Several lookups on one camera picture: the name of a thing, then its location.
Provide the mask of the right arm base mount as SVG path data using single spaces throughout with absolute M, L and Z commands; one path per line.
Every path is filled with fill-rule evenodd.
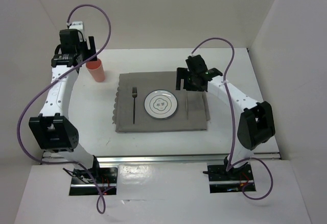
M 224 165 L 208 165 L 203 174 L 208 176 L 210 193 L 256 191 L 252 168 L 246 163 L 237 171 L 225 171 Z

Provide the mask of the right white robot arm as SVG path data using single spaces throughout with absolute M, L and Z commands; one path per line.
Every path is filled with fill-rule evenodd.
M 218 69 L 208 69 L 200 55 L 189 56 L 186 64 L 186 68 L 176 70 L 176 90 L 208 92 L 231 109 L 232 145 L 223 173 L 235 179 L 253 150 L 275 135 L 272 107 L 267 101 L 259 102 L 243 93 Z

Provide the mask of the dark metal fork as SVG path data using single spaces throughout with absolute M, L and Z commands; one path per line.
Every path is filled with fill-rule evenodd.
M 133 124 L 135 124 L 135 102 L 137 98 L 137 87 L 132 88 L 132 97 L 133 97 Z

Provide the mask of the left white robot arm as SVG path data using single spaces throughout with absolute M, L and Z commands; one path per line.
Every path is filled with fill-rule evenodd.
M 73 22 L 59 32 L 60 44 L 51 60 L 54 83 L 47 94 L 40 113 L 29 119 L 29 127 L 41 149 L 58 153 L 67 161 L 81 163 L 83 177 L 90 183 L 101 178 L 96 157 L 79 144 L 79 132 L 68 119 L 68 108 L 73 86 L 79 75 L 80 64 L 96 53 L 92 36 L 86 38 L 84 26 Z

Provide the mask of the white patterned plate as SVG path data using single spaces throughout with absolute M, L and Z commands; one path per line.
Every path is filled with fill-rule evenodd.
M 146 113 L 154 119 L 171 118 L 178 108 L 176 96 L 167 90 L 154 90 L 144 100 Z

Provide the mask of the grey cloth placemat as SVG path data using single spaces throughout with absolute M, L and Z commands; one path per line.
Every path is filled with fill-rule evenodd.
M 113 123 L 118 133 L 203 131 L 210 120 L 205 92 L 188 91 L 189 119 L 186 118 L 185 90 L 176 90 L 176 72 L 122 73 L 113 110 Z M 132 88 L 137 87 L 135 124 L 133 124 Z M 178 101 L 177 112 L 168 119 L 154 119 L 144 108 L 145 97 L 154 90 L 167 90 Z

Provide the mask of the red plastic cup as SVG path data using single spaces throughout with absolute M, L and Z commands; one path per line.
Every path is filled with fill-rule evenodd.
M 100 59 L 97 59 L 96 61 L 87 62 L 86 68 L 96 82 L 100 83 L 105 81 L 104 69 L 102 61 Z

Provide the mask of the grey table knife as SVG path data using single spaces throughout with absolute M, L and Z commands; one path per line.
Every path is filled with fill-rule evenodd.
M 188 103 L 188 91 L 185 92 L 185 107 L 186 107 L 186 118 L 189 119 L 189 103 Z

